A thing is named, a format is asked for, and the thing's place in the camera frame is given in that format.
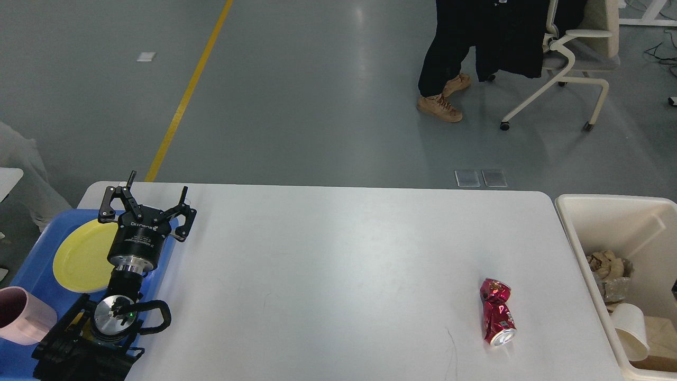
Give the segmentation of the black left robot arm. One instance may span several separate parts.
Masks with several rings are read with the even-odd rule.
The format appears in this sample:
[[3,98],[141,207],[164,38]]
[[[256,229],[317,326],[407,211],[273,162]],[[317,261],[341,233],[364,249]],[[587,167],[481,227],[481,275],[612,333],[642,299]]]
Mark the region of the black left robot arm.
[[134,347],[137,337],[171,325],[167,302],[144,301],[142,285],[159,268],[166,240],[187,239],[197,212],[186,202],[188,187],[166,211],[138,204],[131,193],[135,175],[107,188],[98,212],[100,224],[116,224],[106,292],[99,301],[82,294],[46,333],[32,353],[35,379],[124,380],[145,352]]

